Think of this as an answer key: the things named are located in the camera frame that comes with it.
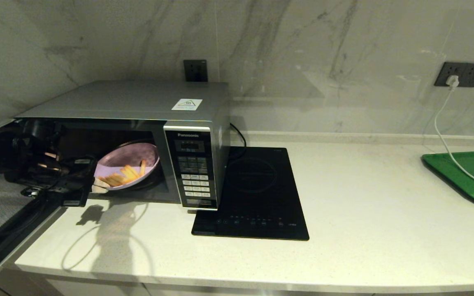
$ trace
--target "white countertop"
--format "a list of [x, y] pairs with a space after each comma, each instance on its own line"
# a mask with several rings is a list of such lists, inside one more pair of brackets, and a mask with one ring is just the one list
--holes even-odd
[[177, 204], [109, 208], [109, 201], [89, 200], [87, 208], [106, 210], [99, 224], [77, 225], [87, 208], [69, 208], [17, 266], [66, 277], [249, 289], [474, 290], [474, 204], [420, 161], [443, 153], [442, 146], [250, 146], [288, 149], [309, 241], [193, 236], [195, 216]]

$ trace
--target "robotic arm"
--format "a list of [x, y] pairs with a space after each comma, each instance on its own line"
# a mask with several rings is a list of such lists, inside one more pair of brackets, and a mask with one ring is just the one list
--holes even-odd
[[92, 155], [63, 159], [56, 149], [62, 133], [38, 119], [25, 121], [21, 133], [0, 132], [0, 173], [8, 182], [28, 186], [23, 195], [47, 192], [59, 197], [61, 206], [85, 206], [97, 161]]

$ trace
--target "french fries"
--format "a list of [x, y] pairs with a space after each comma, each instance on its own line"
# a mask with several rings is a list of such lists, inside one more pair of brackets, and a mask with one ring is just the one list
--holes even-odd
[[145, 159], [143, 159], [140, 163], [140, 172], [137, 172], [132, 166], [126, 165], [120, 169], [120, 172], [124, 174], [124, 176], [122, 176], [121, 174], [114, 173], [106, 177], [98, 178], [103, 182], [111, 185], [111, 187], [117, 187], [133, 182], [134, 180], [145, 175], [146, 166], [147, 162], [145, 161]]
[[145, 175], [145, 166], [147, 165], [145, 159], [142, 159], [142, 162], [140, 164], [140, 176]]

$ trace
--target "purple plate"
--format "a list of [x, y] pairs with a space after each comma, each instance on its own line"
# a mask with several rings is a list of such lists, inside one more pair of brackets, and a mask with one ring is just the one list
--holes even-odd
[[160, 157], [158, 157], [158, 151], [155, 145], [150, 143], [135, 143], [109, 152], [109, 154], [98, 161], [96, 170], [94, 171], [94, 176], [96, 178], [107, 177], [114, 173], [123, 176], [124, 174], [120, 172], [120, 169], [124, 168], [126, 165], [132, 166], [137, 172], [139, 172], [140, 162], [142, 159], [145, 159], [147, 163], [145, 174], [143, 176], [121, 186], [109, 187], [109, 190], [120, 190], [131, 187], [147, 178], [151, 172], [153, 172], [156, 165], [158, 165]]

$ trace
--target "wall socket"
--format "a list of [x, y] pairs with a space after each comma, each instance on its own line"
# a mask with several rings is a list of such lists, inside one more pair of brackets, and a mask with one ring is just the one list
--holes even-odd
[[474, 88], [474, 64], [471, 62], [444, 62], [435, 86], [447, 86], [446, 81], [451, 75], [458, 75], [459, 88]]
[[184, 60], [184, 73], [188, 82], [207, 82], [206, 60]]

